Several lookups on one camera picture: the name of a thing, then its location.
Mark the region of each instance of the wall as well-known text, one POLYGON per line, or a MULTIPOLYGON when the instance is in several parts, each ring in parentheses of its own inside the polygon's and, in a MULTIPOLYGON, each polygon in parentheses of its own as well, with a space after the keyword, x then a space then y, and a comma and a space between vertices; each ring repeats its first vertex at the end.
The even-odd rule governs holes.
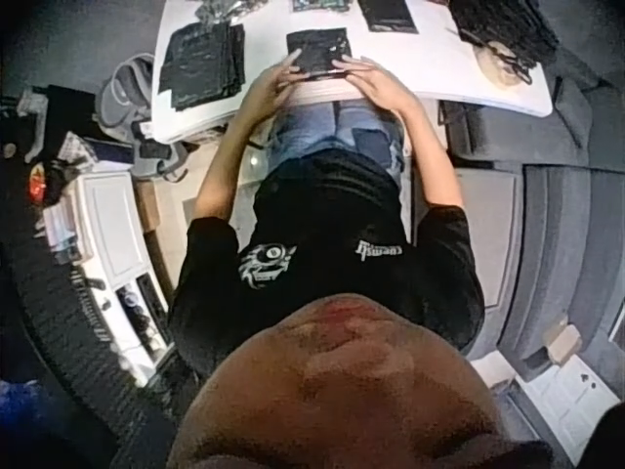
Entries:
POLYGON ((28 85, 96 92, 121 61, 153 53, 165 0, 47 0, 3 45, 3 94, 28 85))

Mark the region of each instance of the cardboard box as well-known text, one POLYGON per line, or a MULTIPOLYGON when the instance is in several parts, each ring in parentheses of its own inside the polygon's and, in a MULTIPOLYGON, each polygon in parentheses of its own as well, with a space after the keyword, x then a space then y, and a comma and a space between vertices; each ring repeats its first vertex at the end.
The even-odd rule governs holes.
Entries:
POLYGON ((156 230, 160 225, 160 214, 158 213, 158 202, 156 200, 156 190, 152 181, 135 182, 135 199, 137 200, 137 211, 144 233, 156 230))

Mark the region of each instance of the white table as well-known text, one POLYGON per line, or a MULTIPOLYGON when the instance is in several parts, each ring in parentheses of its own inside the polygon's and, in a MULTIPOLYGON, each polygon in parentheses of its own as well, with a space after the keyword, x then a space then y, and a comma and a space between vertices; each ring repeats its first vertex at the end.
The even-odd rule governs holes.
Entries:
MULTIPOLYGON (((502 107, 540 117, 552 111, 545 75, 539 65, 531 71, 533 84, 501 90, 479 69, 473 46, 462 42, 446 7, 425 0, 406 0, 419 34, 370 32, 357 1, 346 13, 293 13, 290 0, 270 0, 246 17, 245 79, 242 92, 226 100, 176 111, 171 91, 158 93, 160 68, 171 35, 196 22, 200 2, 168 0, 155 51, 152 86, 152 132, 162 143, 172 143, 228 120, 239 108, 250 83, 269 65, 287 54, 286 35, 302 29, 345 27, 355 57, 366 56, 394 73, 423 98, 502 107)), ((291 104, 308 104, 360 97, 343 79, 307 82, 294 93, 291 104)))

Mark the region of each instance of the black pouch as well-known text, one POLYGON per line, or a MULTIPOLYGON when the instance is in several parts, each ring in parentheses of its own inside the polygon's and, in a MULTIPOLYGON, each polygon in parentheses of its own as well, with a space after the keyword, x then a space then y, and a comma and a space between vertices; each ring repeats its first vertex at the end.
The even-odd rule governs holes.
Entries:
POLYGON ((310 80, 324 78, 341 78, 345 76, 343 70, 338 70, 332 64, 333 60, 341 60, 345 54, 350 56, 350 41, 344 27, 337 29, 307 29, 286 35, 286 47, 289 54, 302 49, 302 55, 294 65, 302 72, 311 74, 310 80))
POLYGON ((358 0, 373 32, 410 32, 418 34, 404 0, 358 0))

